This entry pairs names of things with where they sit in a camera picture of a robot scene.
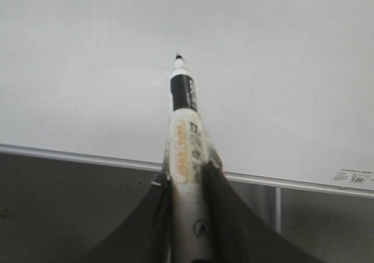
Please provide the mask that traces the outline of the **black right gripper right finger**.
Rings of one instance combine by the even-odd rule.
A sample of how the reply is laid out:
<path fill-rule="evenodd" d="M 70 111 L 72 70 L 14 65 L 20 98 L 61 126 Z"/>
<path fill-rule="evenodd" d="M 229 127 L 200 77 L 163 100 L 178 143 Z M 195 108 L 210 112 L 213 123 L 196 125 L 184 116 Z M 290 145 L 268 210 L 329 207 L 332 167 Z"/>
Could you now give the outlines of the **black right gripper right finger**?
<path fill-rule="evenodd" d="M 216 262 L 320 262 L 263 222 L 212 162 L 202 168 L 202 185 Z"/>

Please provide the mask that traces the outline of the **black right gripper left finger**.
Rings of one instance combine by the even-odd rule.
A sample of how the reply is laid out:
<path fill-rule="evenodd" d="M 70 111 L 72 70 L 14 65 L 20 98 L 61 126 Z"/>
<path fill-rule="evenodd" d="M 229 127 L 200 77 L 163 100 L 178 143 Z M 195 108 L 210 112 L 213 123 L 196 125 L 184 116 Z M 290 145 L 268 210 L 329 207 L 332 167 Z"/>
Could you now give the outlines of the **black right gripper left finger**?
<path fill-rule="evenodd" d="M 79 262 L 167 262 L 171 188 L 160 173 L 136 208 Z"/>

